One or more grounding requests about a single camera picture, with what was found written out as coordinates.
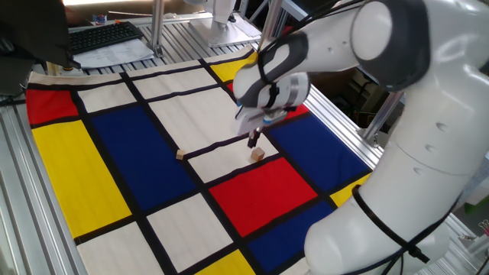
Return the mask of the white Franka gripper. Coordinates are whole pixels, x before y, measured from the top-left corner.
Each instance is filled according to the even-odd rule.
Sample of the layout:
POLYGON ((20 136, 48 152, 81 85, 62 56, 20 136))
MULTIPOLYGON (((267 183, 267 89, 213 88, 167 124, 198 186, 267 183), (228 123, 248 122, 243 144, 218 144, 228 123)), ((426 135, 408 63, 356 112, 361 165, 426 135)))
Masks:
POLYGON ((263 110, 261 108, 240 106, 235 114, 235 132, 237 134, 250 133, 248 147, 253 148, 261 136, 262 128, 274 125, 284 120, 286 116, 287 112, 281 108, 263 110))

